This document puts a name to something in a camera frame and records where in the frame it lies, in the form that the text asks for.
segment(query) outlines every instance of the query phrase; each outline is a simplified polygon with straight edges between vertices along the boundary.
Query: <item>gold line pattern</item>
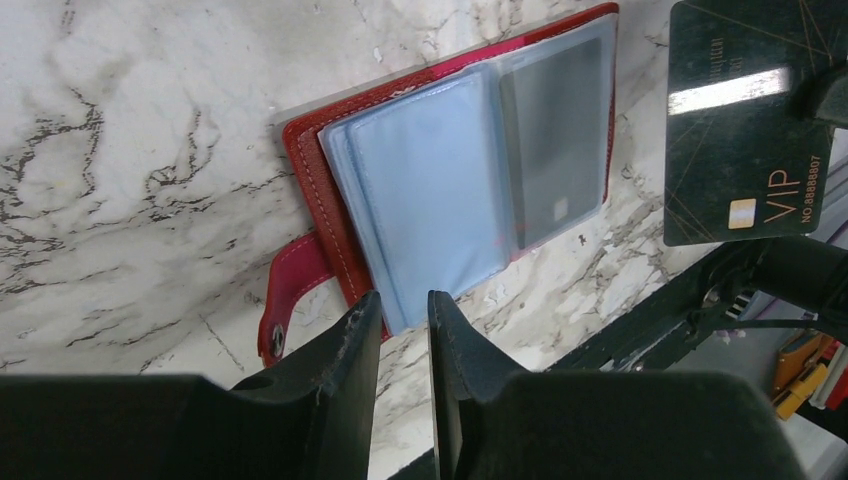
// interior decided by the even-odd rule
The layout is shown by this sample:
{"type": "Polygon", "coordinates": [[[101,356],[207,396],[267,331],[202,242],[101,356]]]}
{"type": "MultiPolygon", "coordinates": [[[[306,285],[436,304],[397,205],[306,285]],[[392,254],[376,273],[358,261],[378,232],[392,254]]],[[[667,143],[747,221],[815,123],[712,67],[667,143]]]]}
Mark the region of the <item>gold line pattern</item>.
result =
{"type": "Polygon", "coordinates": [[[816,34],[819,36],[819,40],[822,41],[822,45],[824,45],[824,51],[827,52],[827,58],[830,63],[830,66],[833,66],[833,55],[830,53],[830,48],[827,45],[827,41],[824,39],[824,35],[821,34],[821,30],[819,30],[819,24],[816,22],[816,18],[813,16],[813,11],[810,9],[810,4],[807,3],[807,0],[801,0],[801,4],[804,5],[804,8],[807,9],[807,13],[810,15],[810,21],[813,23],[813,27],[816,29],[816,34]]]}
{"type": "Polygon", "coordinates": [[[683,228],[683,225],[680,222],[682,221],[683,223],[685,223],[689,228],[694,230],[695,233],[697,233],[698,235],[700,235],[701,232],[698,232],[698,229],[693,227],[692,225],[690,225],[689,222],[687,222],[686,220],[679,218],[679,215],[674,213],[674,210],[672,210],[671,208],[666,207],[665,211],[668,212],[668,217],[671,218],[672,220],[674,220],[674,223],[676,223],[677,227],[680,228],[680,232],[684,236],[686,236],[686,240],[688,240],[690,244],[694,244],[695,241],[692,240],[692,237],[689,236],[689,234],[686,232],[686,229],[683,228]]]}
{"type": "Polygon", "coordinates": [[[775,34],[773,34],[773,33],[771,33],[771,32],[767,32],[767,31],[765,31],[765,30],[761,30],[761,29],[759,29],[759,28],[757,28],[757,27],[752,27],[751,25],[747,25],[747,24],[745,24],[745,23],[742,23],[742,22],[740,22],[739,20],[736,20],[736,19],[733,19],[733,18],[730,18],[730,17],[725,17],[724,15],[721,15],[721,14],[718,14],[718,13],[715,13],[715,12],[711,12],[711,11],[709,11],[709,10],[705,9],[705,8],[697,7],[697,6],[695,6],[695,5],[692,5],[692,4],[690,4],[690,3],[686,3],[686,2],[683,2],[683,5],[686,5],[687,7],[690,7],[690,8],[694,8],[695,10],[700,10],[700,11],[702,11],[702,12],[704,12],[704,13],[707,13],[707,14],[709,14],[709,15],[712,15],[712,16],[714,16],[714,17],[716,17],[716,18],[720,18],[720,19],[722,19],[722,20],[727,20],[728,22],[732,22],[732,23],[735,23],[735,24],[737,24],[737,25],[741,25],[741,26],[743,26],[743,27],[745,27],[745,28],[750,28],[751,30],[753,30],[753,31],[755,31],[755,32],[762,33],[763,35],[768,35],[769,37],[773,37],[773,38],[776,38],[776,39],[778,39],[778,40],[783,40],[783,41],[784,41],[784,42],[786,42],[786,43],[789,43],[789,44],[792,44],[792,45],[796,45],[796,46],[801,47],[801,48],[806,48],[806,49],[808,49],[808,50],[811,50],[811,51],[816,52],[816,53],[820,53],[820,54],[822,54],[822,55],[827,55],[827,53],[825,53],[825,52],[823,52],[823,51],[821,51],[821,50],[819,50],[819,49],[817,49],[817,48],[811,48],[811,47],[809,47],[808,45],[804,45],[803,43],[798,43],[798,42],[792,41],[792,40],[790,40],[790,39],[788,39],[788,38],[781,37],[780,35],[775,35],[775,34]]]}
{"type": "Polygon", "coordinates": [[[698,146],[695,147],[695,151],[692,152],[692,156],[689,157],[689,163],[686,164],[686,168],[683,170],[683,173],[680,175],[680,180],[677,181],[677,186],[674,187],[674,191],[671,193],[672,195],[677,194],[677,190],[680,189],[680,184],[683,183],[683,180],[686,179],[686,174],[689,173],[689,167],[692,166],[692,162],[695,161],[695,156],[698,155],[698,151],[701,150],[701,145],[704,144],[704,140],[707,138],[707,135],[710,133],[710,128],[713,126],[713,122],[715,121],[715,117],[710,120],[710,123],[707,124],[706,130],[704,130],[704,136],[701,137],[701,141],[698,142],[698,146]]]}
{"type": "Polygon", "coordinates": [[[677,200],[677,203],[679,203],[679,204],[680,204],[680,206],[683,208],[683,210],[686,210],[686,213],[687,213],[687,214],[689,214],[689,217],[691,217],[691,218],[692,218],[692,220],[694,220],[694,221],[695,221],[695,223],[697,223],[697,224],[698,224],[698,226],[699,226],[699,227],[701,227],[701,228],[704,230],[704,231],[703,231],[703,235],[704,235],[707,239],[709,239],[711,242],[715,242],[715,241],[716,241],[716,240],[715,240],[715,238],[713,238],[713,236],[710,234],[709,229],[707,229],[707,227],[705,227],[705,226],[704,226],[704,225],[703,225],[703,224],[702,224],[702,223],[698,220],[698,217],[696,217],[696,216],[695,216],[695,215],[694,215],[694,214],[693,214],[693,213],[692,213],[692,212],[691,212],[688,208],[686,208],[686,204],[685,204],[685,203],[683,203],[683,202],[681,202],[681,201],[680,201],[680,199],[679,199],[679,198],[677,198],[677,195],[675,195],[674,193],[672,193],[672,194],[671,194],[671,198],[673,198],[674,200],[677,200]]]}
{"type": "Polygon", "coordinates": [[[837,28],[837,29],[836,29],[836,36],[835,36],[835,37],[833,37],[833,46],[835,46],[835,47],[838,47],[838,46],[839,46],[839,35],[840,35],[841,33],[842,33],[842,29],[837,28]]]}
{"type": "Polygon", "coordinates": [[[798,0],[798,8],[801,9],[801,23],[804,24],[804,38],[807,39],[807,52],[810,53],[810,68],[813,69],[813,75],[816,75],[816,61],[813,59],[812,46],[810,45],[810,31],[807,29],[807,14],[804,13],[804,0],[798,0]]]}
{"type": "Polygon", "coordinates": [[[674,147],[675,145],[677,145],[677,142],[679,142],[679,141],[683,140],[683,138],[684,138],[684,137],[686,137],[686,135],[689,135],[689,132],[691,132],[692,130],[694,130],[694,129],[695,129],[695,127],[697,127],[698,125],[700,125],[700,124],[701,124],[701,122],[702,122],[702,121],[704,120],[704,118],[706,118],[706,117],[707,117],[707,114],[706,114],[706,113],[704,113],[703,115],[701,115],[701,118],[699,118],[699,119],[695,120],[695,123],[693,123],[691,127],[687,128],[687,129],[686,129],[686,131],[685,131],[685,132],[683,132],[683,133],[680,135],[680,137],[678,137],[678,138],[677,138],[677,140],[675,140],[675,141],[674,141],[674,143],[672,143],[671,145],[669,145],[669,147],[668,147],[668,148],[669,148],[669,149],[671,149],[672,147],[674,147]]]}

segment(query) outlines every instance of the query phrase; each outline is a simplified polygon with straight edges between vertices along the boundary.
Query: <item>card chip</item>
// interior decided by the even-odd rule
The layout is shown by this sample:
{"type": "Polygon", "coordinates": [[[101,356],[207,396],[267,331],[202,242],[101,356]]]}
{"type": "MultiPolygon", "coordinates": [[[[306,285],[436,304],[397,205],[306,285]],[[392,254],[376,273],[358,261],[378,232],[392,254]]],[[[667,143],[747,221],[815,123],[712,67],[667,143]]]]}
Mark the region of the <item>card chip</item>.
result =
{"type": "Polygon", "coordinates": [[[757,216],[757,199],[746,198],[730,202],[730,216],[727,228],[738,230],[740,228],[751,228],[757,216]]]}

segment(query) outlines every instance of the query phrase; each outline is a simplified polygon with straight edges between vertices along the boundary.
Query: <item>gray marble veining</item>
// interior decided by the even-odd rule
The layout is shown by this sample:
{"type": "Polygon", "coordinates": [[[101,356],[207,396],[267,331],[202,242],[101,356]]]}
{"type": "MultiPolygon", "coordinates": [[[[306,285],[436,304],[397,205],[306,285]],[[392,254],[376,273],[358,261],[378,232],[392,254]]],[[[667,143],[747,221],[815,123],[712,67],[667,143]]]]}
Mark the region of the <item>gray marble veining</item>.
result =
{"type": "MultiPolygon", "coordinates": [[[[596,0],[9,0],[0,18],[0,372],[261,368],[274,253],[310,229],[280,125],[342,91],[596,0]]],[[[465,295],[541,369],[709,246],[662,244],[668,12],[621,2],[615,154],[602,212],[465,295]]],[[[287,348],[344,311],[334,281],[287,348]]],[[[371,472],[432,445],[421,329],[383,347],[371,472]]]]}

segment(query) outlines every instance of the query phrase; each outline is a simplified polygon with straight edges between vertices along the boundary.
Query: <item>wallet strap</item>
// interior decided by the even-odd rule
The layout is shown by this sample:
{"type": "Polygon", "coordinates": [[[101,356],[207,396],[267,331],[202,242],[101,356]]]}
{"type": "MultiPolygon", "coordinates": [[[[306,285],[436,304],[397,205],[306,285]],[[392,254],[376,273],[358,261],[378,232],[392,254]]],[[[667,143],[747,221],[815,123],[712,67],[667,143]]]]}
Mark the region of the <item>wallet strap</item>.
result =
{"type": "Polygon", "coordinates": [[[286,334],[298,300],[333,276],[333,269],[314,232],[286,245],[274,257],[257,341],[259,356],[266,367],[283,358],[286,334]]]}

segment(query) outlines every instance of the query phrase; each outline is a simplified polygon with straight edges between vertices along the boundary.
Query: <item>white marble countertop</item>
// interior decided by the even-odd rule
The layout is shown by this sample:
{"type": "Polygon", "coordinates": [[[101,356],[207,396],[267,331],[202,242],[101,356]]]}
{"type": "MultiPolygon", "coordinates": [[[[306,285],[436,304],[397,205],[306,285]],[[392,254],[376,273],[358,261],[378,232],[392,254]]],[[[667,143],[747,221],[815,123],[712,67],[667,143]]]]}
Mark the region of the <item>white marble countertop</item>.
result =
{"type": "MultiPolygon", "coordinates": [[[[270,260],[311,228],[281,124],[598,3],[7,0],[0,372],[190,371],[231,386],[257,371],[270,260]]],[[[531,369],[709,248],[661,239],[674,0],[620,3],[608,202],[460,303],[531,369]]],[[[334,281],[308,295],[288,348],[343,311],[334,281]]],[[[421,329],[383,346],[369,478],[432,446],[426,355],[421,329]]]]}

